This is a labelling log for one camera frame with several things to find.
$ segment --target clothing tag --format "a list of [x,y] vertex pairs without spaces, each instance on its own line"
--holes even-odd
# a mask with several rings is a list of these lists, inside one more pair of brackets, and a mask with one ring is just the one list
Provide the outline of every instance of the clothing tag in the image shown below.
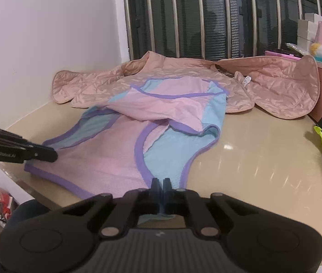
[[243,88],[246,87],[246,85],[251,81],[251,77],[250,76],[247,76],[246,78],[244,78],[243,82],[242,82],[242,85],[243,85]]

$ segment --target beige tabletop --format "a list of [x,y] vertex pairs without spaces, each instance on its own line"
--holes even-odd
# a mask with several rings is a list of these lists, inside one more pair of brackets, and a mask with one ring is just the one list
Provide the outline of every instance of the beige tabletop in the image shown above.
[[[48,103],[8,130],[41,143],[70,129],[82,112]],[[322,145],[313,124],[307,116],[282,120],[258,108],[226,115],[219,142],[196,158],[187,188],[204,197],[223,192],[306,223],[322,235]],[[51,208],[80,200],[25,172],[22,164],[3,163],[2,168]]]

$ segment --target person's leg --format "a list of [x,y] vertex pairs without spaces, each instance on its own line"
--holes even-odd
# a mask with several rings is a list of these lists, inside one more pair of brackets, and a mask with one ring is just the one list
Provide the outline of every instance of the person's leg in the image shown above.
[[[16,208],[4,229],[12,227],[16,225],[18,222],[37,217],[38,215],[45,214],[49,211],[50,210],[47,207],[45,207],[36,200],[27,201]],[[4,270],[2,269],[1,265],[0,273],[4,273]]]

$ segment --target pink and blue garment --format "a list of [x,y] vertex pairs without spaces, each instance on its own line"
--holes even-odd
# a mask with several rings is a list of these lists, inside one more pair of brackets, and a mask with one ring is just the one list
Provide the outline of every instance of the pink and blue garment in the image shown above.
[[149,188],[170,178],[185,188],[191,163],[219,139],[227,91],[197,77],[149,79],[93,107],[68,132],[45,141],[58,160],[25,170],[85,199]]

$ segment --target white box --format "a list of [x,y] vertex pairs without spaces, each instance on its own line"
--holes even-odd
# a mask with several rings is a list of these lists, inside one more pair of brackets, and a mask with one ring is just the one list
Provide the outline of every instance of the white box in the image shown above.
[[297,29],[297,36],[315,42],[316,33]]
[[319,21],[322,21],[322,16],[316,13],[305,13],[305,19],[313,23],[319,23]]
[[298,20],[297,28],[302,31],[315,33],[318,31],[318,24],[309,20]]
[[297,45],[300,48],[302,48],[302,49],[304,49],[304,50],[306,50],[308,52],[310,52],[310,45],[313,44],[313,43],[314,42],[312,42],[312,41],[306,40],[306,39],[301,38],[301,37],[297,37]]

